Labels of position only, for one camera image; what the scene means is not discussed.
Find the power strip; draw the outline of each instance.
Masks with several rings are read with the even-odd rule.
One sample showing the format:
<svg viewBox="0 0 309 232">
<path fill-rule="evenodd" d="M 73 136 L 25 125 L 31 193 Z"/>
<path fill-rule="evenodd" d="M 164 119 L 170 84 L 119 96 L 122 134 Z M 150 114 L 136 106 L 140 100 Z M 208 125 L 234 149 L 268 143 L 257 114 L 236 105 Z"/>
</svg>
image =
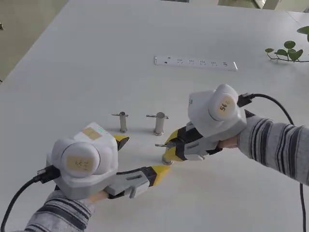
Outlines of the power strip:
<svg viewBox="0 0 309 232">
<path fill-rule="evenodd" d="M 226 71 L 237 71 L 235 62 L 219 62 L 205 59 L 182 58 L 175 56 L 157 56 L 154 58 L 155 65 L 179 66 L 202 69 L 218 69 Z"/>
</svg>

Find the label sticker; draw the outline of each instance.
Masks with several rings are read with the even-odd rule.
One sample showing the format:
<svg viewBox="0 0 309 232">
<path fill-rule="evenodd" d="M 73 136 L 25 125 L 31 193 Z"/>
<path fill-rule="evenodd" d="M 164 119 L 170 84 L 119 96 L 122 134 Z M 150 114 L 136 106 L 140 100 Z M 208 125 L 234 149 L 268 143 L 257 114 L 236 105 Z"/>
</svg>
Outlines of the label sticker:
<svg viewBox="0 0 309 232">
<path fill-rule="evenodd" d="M 232 98 L 226 96 L 223 98 L 223 100 L 220 102 L 218 109 L 217 109 L 217 114 L 221 117 L 225 117 L 228 114 L 230 114 L 231 110 L 234 108 L 234 101 Z"/>
<path fill-rule="evenodd" d="M 80 156 L 67 157 L 67 169 L 77 172 L 89 172 L 93 167 L 93 159 Z"/>
<path fill-rule="evenodd" d="M 102 137 L 102 135 L 98 132 L 96 132 L 94 129 L 92 129 L 91 127 L 85 128 L 82 131 L 85 135 L 87 135 L 89 137 L 89 139 L 91 140 L 96 140 L 99 137 Z"/>
</svg>

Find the human hand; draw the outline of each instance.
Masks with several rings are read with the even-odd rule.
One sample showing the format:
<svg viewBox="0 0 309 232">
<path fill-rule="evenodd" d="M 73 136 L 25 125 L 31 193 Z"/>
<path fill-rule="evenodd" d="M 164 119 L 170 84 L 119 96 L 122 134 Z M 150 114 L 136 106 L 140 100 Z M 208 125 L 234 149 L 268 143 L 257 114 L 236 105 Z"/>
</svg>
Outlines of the human hand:
<svg viewBox="0 0 309 232">
<path fill-rule="evenodd" d="M 226 139 L 226 140 L 223 140 L 223 141 L 220 141 L 218 143 L 218 147 L 219 148 L 236 148 L 238 147 L 238 135 L 232 137 L 232 138 L 229 138 L 229 139 Z"/>
<path fill-rule="evenodd" d="M 95 195 L 92 195 L 91 197 L 89 197 L 88 199 L 92 202 L 92 203 L 96 203 L 98 201 L 104 200 L 108 198 L 108 193 L 105 192 L 104 190 L 98 192 Z"/>
</svg>

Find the gray striped sleeve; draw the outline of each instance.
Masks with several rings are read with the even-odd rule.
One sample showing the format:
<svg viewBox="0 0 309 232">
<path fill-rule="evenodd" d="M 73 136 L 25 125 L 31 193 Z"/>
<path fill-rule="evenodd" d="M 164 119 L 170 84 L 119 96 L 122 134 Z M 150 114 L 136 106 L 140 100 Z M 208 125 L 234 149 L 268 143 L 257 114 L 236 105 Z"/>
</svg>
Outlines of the gray striped sleeve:
<svg viewBox="0 0 309 232">
<path fill-rule="evenodd" d="M 309 185 L 309 129 L 253 116 L 238 137 L 247 157 Z"/>
<path fill-rule="evenodd" d="M 93 213 L 94 206 L 89 200 L 69 200 L 57 190 L 32 216 L 24 231 L 82 232 Z"/>
</svg>

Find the metal peg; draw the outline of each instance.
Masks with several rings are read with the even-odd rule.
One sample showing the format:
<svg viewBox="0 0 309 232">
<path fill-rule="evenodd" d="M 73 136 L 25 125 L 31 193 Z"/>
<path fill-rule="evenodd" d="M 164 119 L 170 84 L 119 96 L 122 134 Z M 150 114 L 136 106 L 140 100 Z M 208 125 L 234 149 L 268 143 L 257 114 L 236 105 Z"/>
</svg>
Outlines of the metal peg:
<svg viewBox="0 0 309 232">
<path fill-rule="evenodd" d="M 112 114 L 113 116 L 119 116 L 120 118 L 120 132 L 121 133 L 125 133 L 127 131 L 126 128 L 126 117 L 128 117 L 128 115 L 125 114 L 125 112 L 120 112 L 118 114 Z"/>
<path fill-rule="evenodd" d="M 159 146 L 159 147 L 167 147 L 166 144 L 155 144 L 155 146 Z"/>
<path fill-rule="evenodd" d="M 159 146 L 159 147 L 166 147 L 166 150 L 165 152 L 167 152 L 169 149 L 170 149 L 170 146 L 168 144 L 155 144 L 155 146 Z M 170 166 L 174 161 L 173 160 L 168 160 L 166 157 L 165 157 L 165 154 L 163 154 L 162 156 L 162 163 L 164 165 L 167 165 L 167 166 Z"/>
<path fill-rule="evenodd" d="M 146 115 L 146 117 L 155 117 L 155 128 L 154 128 L 154 134 L 159 136 L 164 133 L 163 126 L 164 126 L 164 119 L 169 119 L 169 116 L 165 116 L 164 113 L 159 112 L 156 115 Z"/>
</svg>

